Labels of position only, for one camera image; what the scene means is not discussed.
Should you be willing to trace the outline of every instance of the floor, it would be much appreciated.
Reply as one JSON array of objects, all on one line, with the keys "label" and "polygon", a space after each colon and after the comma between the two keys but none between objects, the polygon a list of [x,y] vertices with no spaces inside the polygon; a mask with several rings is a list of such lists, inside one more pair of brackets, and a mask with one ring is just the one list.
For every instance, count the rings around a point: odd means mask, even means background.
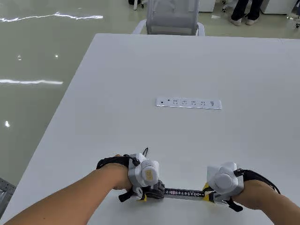
[{"label": "floor", "polygon": [[[235,27],[221,8],[199,14],[207,36],[300,38],[286,15]],[[0,0],[1,178],[18,184],[94,35],[129,34],[145,17],[126,0]]]}]

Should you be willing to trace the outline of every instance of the black pants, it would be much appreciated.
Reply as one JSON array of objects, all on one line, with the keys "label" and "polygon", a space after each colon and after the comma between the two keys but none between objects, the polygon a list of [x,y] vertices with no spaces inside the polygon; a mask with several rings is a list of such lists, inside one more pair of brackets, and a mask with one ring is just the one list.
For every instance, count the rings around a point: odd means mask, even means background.
[{"label": "black pants", "polygon": [[[244,17],[248,2],[249,2],[249,0],[239,0],[238,1],[237,5],[233,11],[233,14],[231,16],[231,18],[233,20],[239,20]],[[250,12],[247,15],[247,18],[249,20],[256,20],[259,18],[259,10],[261,8],[262,2],[263,2],[263,0],[253,0],[252,1]]]}]

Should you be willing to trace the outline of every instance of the black cable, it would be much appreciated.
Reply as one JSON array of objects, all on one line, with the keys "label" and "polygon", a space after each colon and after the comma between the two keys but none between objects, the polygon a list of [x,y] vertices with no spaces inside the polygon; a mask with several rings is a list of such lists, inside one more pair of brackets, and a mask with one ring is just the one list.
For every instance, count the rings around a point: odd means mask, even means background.
[{"label": "black cable", "polygon": [[132,156],[127,155],[127,154],[125,154],[124,157],[127,157],[127,158],[132,159],[132,163],[133,163],[133,165],[135,165],[135,166],[138,166],[139,164],[141,164],[140,160],[137,159],[136,157],[132,157]]},{"label": "black cable", "polygon": [[147,148],[145,148],[145,150],[142,152],[142,154],[146,157],[147,156],[147,154],[148,154],[148,147]]}]

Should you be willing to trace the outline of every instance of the metal frame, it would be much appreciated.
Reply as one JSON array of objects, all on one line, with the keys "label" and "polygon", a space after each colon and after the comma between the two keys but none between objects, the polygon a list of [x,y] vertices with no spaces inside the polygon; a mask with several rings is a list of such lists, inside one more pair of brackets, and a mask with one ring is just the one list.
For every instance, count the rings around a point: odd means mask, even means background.
[{"label": "metal frame", "polygon": [[15,186],[0,178],[0,218],[2,217],[14,192]]}]

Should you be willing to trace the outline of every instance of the power strip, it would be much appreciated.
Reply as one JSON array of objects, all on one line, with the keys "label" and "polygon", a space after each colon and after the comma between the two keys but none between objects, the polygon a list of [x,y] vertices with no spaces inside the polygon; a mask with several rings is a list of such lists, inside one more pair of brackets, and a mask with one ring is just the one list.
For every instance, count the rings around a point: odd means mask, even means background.
[{"label": "power strip", "polygon": [[196,109],[222,109],[220,100],[203,100],[183,97],[158,97],[156,106],[196,108]]}]

